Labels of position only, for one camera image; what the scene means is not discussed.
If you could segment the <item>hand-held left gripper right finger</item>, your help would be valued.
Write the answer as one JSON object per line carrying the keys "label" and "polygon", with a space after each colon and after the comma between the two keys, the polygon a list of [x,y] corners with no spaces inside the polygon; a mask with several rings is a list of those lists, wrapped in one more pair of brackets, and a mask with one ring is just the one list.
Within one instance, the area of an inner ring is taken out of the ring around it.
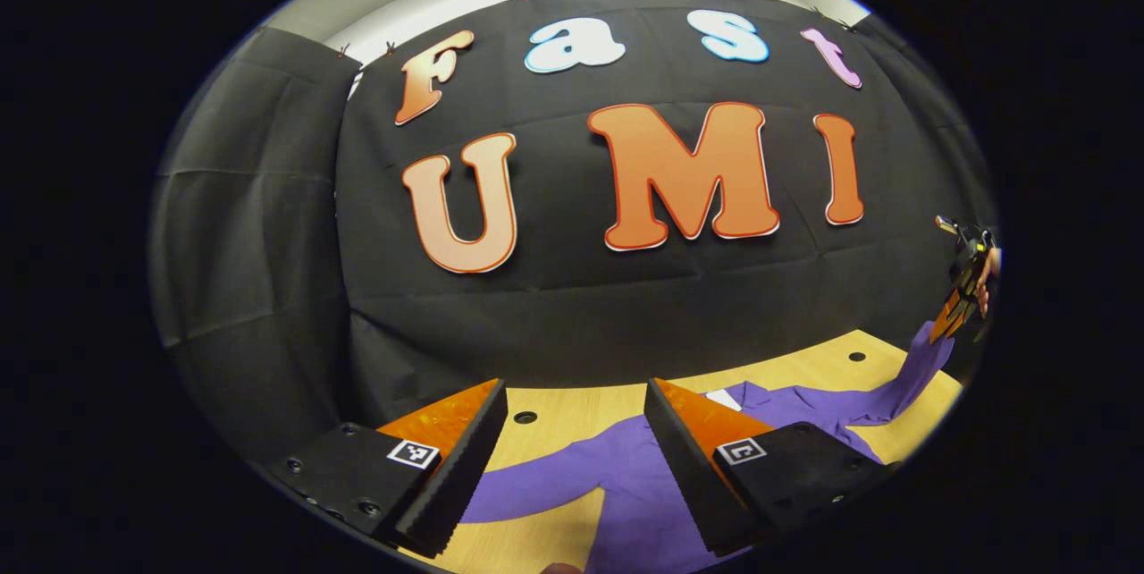
{"label": "hand-held left gripper right finger", "polygon": [[715,556],[804,532],[899,468],[810,422],[772,426],[662,378],[649,380],[643,415]]}

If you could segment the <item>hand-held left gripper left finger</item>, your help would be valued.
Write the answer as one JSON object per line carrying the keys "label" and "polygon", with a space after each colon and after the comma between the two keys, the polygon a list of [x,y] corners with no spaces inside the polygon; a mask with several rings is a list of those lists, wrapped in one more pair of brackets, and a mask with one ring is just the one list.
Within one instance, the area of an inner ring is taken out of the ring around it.
{"label": "hand-held left gripper left finger", "polygon": [[383,426],[342,422],[267,468],[357,533],[434,558],[462,520],[507,416],[505,380],[486,380]]}

